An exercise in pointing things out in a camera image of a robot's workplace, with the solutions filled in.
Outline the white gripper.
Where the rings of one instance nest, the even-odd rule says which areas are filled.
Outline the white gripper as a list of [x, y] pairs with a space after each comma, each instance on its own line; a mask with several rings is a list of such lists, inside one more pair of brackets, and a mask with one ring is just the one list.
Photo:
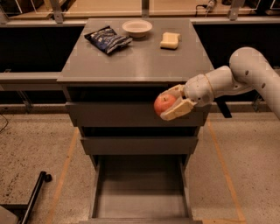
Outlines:
[[214, 93], [208, 78], [204, 74], [192, 77], [183, 85], [176, 85], [159, 95], [164, 101], [175, 101], [160, 117], [170, 121], [190, 113], [194, 106], [204, 107], [214, 101]]

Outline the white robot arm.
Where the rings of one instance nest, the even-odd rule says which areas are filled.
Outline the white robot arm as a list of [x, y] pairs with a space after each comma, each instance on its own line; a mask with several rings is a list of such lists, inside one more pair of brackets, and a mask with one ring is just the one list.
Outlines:
[[280, 118], [280, 76], [264, 56], [252, 47], [242, 47], [230, 56], [229, 64], [209, 73], [199, 74], [186, 84], [179, 84], [161, 93], [154, 110], [166, 121], [204, 107], [223, 95], [239, 95], [250, 90], [266, 101]]

